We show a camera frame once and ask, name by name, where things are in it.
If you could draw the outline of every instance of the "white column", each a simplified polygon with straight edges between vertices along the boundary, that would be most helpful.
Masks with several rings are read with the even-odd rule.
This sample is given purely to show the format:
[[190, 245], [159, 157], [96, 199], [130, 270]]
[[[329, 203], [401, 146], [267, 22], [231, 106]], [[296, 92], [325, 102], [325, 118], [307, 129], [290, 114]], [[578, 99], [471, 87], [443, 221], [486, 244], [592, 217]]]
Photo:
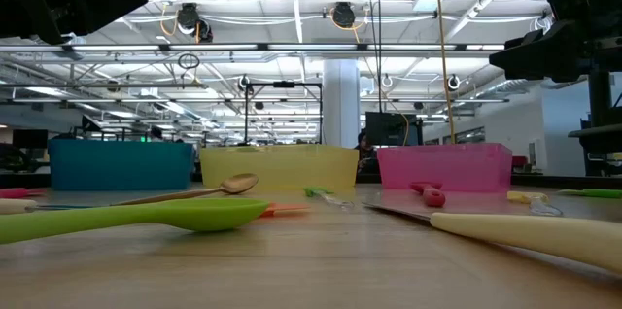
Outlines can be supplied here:
[[324, 143], [357, 146], [361, 130], [359, 63], [356, 59], [324, 60]]

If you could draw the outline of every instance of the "pink plastic bin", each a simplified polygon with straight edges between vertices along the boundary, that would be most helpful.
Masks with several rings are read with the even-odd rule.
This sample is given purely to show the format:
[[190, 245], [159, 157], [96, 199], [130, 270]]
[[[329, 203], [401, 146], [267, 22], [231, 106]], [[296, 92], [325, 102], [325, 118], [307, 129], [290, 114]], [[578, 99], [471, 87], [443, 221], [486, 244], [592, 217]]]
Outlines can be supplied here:
[[385, 148], [378, 162], [386, 189], [431, 182], [443, 191], [506, 193], [512, 173], [512, 151], [493, 143]]

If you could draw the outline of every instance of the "yellow plastic bin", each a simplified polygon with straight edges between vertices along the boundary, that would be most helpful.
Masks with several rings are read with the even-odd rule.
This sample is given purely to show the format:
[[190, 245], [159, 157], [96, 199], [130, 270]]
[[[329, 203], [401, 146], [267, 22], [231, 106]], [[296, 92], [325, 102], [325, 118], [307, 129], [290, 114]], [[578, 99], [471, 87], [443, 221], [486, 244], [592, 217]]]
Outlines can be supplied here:
[[216, 187], [235, 174], [259, 176], [256, 191], [289, 191], [305, 187], [351, 189], [359, 153], [327, 145], [206, 148], [201, 150], [205, 187]]

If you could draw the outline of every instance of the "red object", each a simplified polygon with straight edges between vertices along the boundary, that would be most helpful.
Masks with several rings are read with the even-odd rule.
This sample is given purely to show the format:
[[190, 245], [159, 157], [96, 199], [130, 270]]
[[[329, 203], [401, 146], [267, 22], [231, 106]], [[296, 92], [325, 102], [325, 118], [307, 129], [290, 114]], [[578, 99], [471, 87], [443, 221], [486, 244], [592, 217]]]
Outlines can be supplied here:
[[430, 182], [410, 183], [410, 188], [424, 196], [424, 203], [428, 207], [442, 207], [445, 204], [445, 195], [440, 192], [442, 184]]
[[259, 217], [260, 218], [263, 218], [263, 217], [273, 217], [274, 216], [274, 212], [279, 212], [279, 211], [296, 211], [296, 210], [302, 210], [302, 209], [308, 209], [308, 208], [309, 208], [309, 206], [308, 205], [304, 205], [304, 204], [270, 203], [268, 208], [265, 211], [263, 211], [263, 213], [261, 213], [261, 215]]
[[524, 156], [513, 156], [512, 167], [523, 167], [528, 163], [527, 158]]
[[42, 195], [44, 189], [9, 188], [0, 189], [0, 198], [24, 198], [28, 196]]
[[424, 192], [424, 202], [428, 207], [442, 207], [445, 205], [445, 195], [437, 189], [428, 189]]
[[431, 182], [416, 182], [410, 183], [410, 189], [415, 190], [417, 193], [424, 194], [424, 191], [427, 187], [431, 187], [433, 189], [440, 189], [443, 184], [439, 183], [431, 183]]

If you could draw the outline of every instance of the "wall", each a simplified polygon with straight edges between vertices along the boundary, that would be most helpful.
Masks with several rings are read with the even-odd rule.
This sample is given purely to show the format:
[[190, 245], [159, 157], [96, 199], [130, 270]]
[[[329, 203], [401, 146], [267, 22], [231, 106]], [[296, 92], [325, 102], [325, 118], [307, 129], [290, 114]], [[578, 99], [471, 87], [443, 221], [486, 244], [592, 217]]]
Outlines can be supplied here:
[[[622, 92], [622, 75], [613, 77], [611, 87], [613, 102]], [[542, 110], [546, 134], [546, 156], [549, 169], [546, 174], [558, 176], [584, 176], [583, 148], [578, 139], [568, 133], [581, 129], [581, 120], [588, 120], [590, 98], [587, 82], [557, 90], [542, 90]]]
[[47, 129], [68, 132], [81, 124], [82, 113], [76, 109], [60, 109], [58, 104], [44, 104], [44, 111], [33, 111], [28, 105], [2, 106], [0, 123], [9, 127]]
[[[546, 169], [541, 92], [538, 86], [527, 94], [511, 95], [508, 103], [485, 104], [473, 118], [454, 119], [456, 133], [485, 127], [487, 143], [501, 143], [513, 155], [529, 157], [529, 144], [536, 143], [536, 167]], [[449, 124], [424, 128], [424, 140], [449, 135]]]

